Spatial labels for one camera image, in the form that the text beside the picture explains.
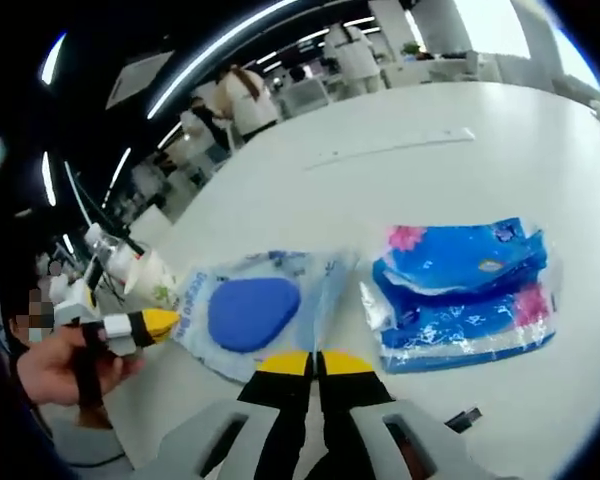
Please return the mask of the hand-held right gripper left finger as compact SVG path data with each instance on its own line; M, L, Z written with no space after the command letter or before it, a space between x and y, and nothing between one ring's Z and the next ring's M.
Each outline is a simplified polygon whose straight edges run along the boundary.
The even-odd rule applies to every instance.
M209 405L162 440L149 479L291 479L305 443L312 356L274 355L235 399Z

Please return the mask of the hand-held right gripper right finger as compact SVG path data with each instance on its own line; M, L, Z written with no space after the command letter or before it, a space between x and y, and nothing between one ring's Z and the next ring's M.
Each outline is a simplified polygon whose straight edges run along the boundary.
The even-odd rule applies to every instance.
M410 400L395 400L366 361L316 357L327 453L317 479L488 479L463 439Z

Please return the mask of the person's left hand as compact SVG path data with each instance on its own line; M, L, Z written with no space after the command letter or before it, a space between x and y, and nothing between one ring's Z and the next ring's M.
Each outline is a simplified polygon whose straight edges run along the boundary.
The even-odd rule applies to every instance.
M78 328L61 327L24 353L16 370L24 391L36 405L73 406L79 403L79 388L71 367L73 354L86 342ZM95 370L102 394L108 394L144 366L142 356L119 357L110 352L99 356Z

